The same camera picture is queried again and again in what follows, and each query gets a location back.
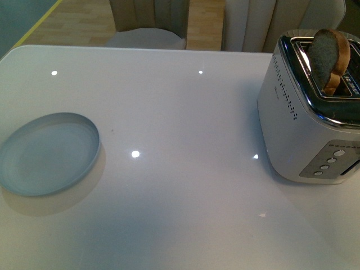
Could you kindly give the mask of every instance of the toaster slot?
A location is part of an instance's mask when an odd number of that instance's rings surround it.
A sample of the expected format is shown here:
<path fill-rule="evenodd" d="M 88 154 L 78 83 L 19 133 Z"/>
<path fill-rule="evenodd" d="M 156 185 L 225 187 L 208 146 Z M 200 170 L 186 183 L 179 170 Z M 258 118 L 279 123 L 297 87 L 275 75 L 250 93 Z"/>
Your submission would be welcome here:
<path fill-rule="evenodd" d="M 312 77 L 311 67 L 307 58 L 307 51 L 311 45 L 311 41 L 296 41 L 294 43 L 295 51 L 306 73 L 308 79 L 315 86 L 316 83 Z M 346 73 L 341 77 L 339 86 L 337 87 L 333 96 L 328 96 L 317 89 L 318 93 L 324 98 L 360 98 L 360 54 L 356 44 L 350 42 L 350 62 Z"/>

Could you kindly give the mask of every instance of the white toaster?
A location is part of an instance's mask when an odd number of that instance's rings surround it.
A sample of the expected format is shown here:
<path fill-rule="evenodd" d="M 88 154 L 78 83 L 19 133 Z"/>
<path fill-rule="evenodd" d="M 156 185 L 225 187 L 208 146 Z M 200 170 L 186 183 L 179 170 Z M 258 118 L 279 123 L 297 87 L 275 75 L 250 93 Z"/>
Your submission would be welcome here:
<path fill-rule="evenodd" d="M 306 51 L 316 30 L 292 30 L 278 40 L 258 96 L 269 160 L 283 177 L 338 184 L 360 168 L 360 39 L 333 96 L 311 75 Z"/>

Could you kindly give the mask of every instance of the glossy table surface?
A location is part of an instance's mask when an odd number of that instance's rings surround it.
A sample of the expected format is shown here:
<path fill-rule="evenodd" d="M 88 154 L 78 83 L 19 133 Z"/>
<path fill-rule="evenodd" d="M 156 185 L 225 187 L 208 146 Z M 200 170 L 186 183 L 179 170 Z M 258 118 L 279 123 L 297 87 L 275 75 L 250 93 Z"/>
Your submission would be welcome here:
<path fill-rule="evenodd" d="M 95 123 L 102 145 L 68 190 L 1 189 L 0 269 L 359 269 L 359 174 L 313 186 L 268 162 L 257 95 L 270 59 L 51 46 L 7 54 L 0 144 L 33 119 L 70 112 Z"/>

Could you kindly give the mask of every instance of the toast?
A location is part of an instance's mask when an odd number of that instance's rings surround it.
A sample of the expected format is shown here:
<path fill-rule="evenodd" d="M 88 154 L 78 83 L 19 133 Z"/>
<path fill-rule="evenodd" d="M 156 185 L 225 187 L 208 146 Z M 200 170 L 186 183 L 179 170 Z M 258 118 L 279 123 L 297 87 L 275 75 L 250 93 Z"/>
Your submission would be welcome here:
<path fill-rule="evenodd" d="M 349 65 L 348 39 L 339 31 L 321 29 L 315 34 L 307 56 L 317 85 L 323 93 L 332 96 Z"/>

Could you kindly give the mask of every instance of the chair backrest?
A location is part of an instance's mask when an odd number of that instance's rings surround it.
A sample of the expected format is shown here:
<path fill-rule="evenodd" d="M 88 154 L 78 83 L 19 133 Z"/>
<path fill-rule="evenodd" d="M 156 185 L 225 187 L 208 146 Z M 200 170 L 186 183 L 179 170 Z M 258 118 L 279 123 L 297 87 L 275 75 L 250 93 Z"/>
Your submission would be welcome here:
<path fill-rule="evenodd" d="M 187 37 L 190 0 L 110 0 L 117 32 L 160 28 Z"/>
<path fill-rule="evenodd" d="M 226 0 L 231 5 L 234 0 Z M 344 0 L 248 0 L 243 7 L 234 6 L 232 13 L 242 16 L 241 8 L 247 8 L 246 26 L 238 32 L 224 31 L 224 50 L 245 52 L 273 52 L 280 35 L 291 29 L 337 28 L 345 11 Z M 242 43 L 227 35 L 238 35 Z"/>

